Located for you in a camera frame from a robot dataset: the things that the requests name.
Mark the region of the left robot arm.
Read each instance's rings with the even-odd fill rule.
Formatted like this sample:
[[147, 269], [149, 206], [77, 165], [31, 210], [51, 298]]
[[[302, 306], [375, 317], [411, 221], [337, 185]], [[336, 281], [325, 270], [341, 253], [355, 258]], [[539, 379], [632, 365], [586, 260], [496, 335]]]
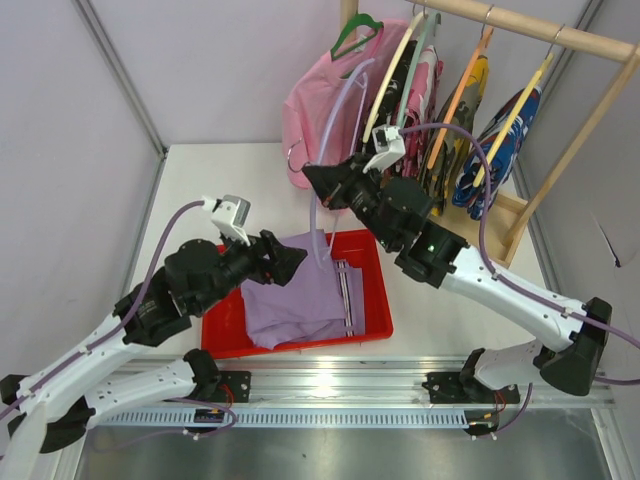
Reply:
[[41, 436], [37, 452], [51, 453], [130, 408], [213, 399], [221, 374], [202, 349], [128, 380], [110, 376], [190, 329], [192, 318], [204, 316], [243, 282], [287, 285], [306, 257], [306, 250], [283, 245], [267, 230], [246, 241], [225, 239], [221, 246], [202, 239], [184, 243], [71, 352], [37, 374], [2, 379], [1, 399], [17, 413], [7, 425], [9, 435], [35, 426]]

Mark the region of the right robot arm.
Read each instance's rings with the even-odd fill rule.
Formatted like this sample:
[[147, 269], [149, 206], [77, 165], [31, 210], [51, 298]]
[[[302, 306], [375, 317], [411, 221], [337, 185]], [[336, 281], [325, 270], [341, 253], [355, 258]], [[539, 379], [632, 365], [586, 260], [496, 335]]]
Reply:
[[533, 335], [500, 350], [479, 348], [459, 381], [471, 397], [512, 384], [543, 380], [573, 396], [589, 394], [602, 357], [611, 306], [562, 297], [485, 265], [480, 250], [429, 220], [432, 200], [412, 178], [383, 181], [356, 154], [337, 166], [307, 165], [302, 172], [321, 203], [349, 209], [412, 280], [472, 299]]

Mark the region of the purple hanger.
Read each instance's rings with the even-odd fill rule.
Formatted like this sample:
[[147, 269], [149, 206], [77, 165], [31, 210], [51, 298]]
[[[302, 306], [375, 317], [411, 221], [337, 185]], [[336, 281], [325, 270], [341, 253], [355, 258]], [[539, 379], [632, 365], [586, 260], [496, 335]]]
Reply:
[[304, 166], [335, 166], [353, 153], [375, 64], [336, 67], [325, 56], [296, 83], [282, 109], [282, 152], [292, 185], [310, 191]]

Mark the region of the purple trousers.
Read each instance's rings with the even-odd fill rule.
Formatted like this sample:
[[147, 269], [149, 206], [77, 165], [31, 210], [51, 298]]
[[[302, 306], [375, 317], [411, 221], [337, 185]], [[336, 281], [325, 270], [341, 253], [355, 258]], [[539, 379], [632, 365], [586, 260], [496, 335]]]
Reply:
[[241, 286], [246, 333], [257, 347], [274, 349], [363, 335], [366, 330], [363, 274], [329, 255], [325, 232], [288, 237], [283, 244], [308, 251], [285, 286]]

